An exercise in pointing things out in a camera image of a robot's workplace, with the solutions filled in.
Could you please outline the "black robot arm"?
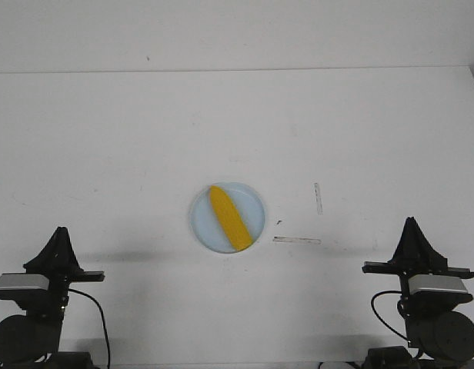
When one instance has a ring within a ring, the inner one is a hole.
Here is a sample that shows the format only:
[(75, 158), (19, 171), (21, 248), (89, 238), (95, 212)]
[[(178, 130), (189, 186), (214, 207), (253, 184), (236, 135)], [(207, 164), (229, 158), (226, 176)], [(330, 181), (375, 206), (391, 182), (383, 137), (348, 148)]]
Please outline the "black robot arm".
[(24, 314), (0, 322), (0, 368), (96, 368), (87, 351), (59, 350), (69, 294), (90, 299), (98, 308), (111, 367), (111, 348), (100, 303), (72, 283), (102, 282), (104, 271), (83, 270), (66, 227), (58, 227), (38, 255), (23, 264), (23, 273), (0, 276), (0, 300), (14, 301)]
[(396, 308), (405, 322), (405, 346), (370, 348), (364, 368), (463, 368), (474, 358), (474, 323), (456, 311), (473, 296), (464, 285), (468, 268), (449, 266), (408, 217), (387, 262), (367, 261), (366, 274), (395, 275), (400, 289)]

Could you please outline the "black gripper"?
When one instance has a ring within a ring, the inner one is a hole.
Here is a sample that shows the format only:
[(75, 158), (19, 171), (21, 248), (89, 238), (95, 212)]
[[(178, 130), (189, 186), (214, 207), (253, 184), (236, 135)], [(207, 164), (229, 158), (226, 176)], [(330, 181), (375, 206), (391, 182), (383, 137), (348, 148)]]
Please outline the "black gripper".
[[(403, 268), (396, 264), (406, 263), (414, 258), (413, 251), (413, 229), (416, 239), (416, 248), (420, 258), (428, 268), (447, 268), (442, 271), (434, 271), (427, 268)], [(436, 251), (426, 239), (417, 221), (413, 217), (408, 217), (402, 229), (401, 238), (395, 252), (388, 262), (366, 261), (362, 266), (362, 271), (366, 274), (388, 274), (399, 277), (402, 294), (409, 294), (408, 280), (417, 274), (436, 274), (444, 276), (460, 277), (464, 280), (474, 278), (474, 271), (468, 268), (448, 268), (448, 259)]]
[(66, 304), (72, 283), (102, 282), (105, 279), (104, 271), (87, 271), (80, 267), (67, 227), (57, 227), (44, 248), (23, 264), (23, 268), (25, 280), (32, 283), (32, 288), (23, 293), (23, 301), (27, 304)]

